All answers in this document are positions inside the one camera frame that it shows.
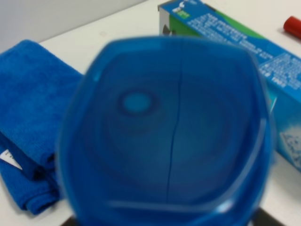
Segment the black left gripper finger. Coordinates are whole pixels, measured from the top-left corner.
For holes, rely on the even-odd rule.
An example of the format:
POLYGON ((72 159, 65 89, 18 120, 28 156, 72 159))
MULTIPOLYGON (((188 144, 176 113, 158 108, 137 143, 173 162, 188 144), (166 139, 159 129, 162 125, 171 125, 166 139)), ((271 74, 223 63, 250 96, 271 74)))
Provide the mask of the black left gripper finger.
POLYGON ((230 206, 211 211, 117 208, 112 216, 74 216, 65 226, 299 226, 301 208, 230 206))

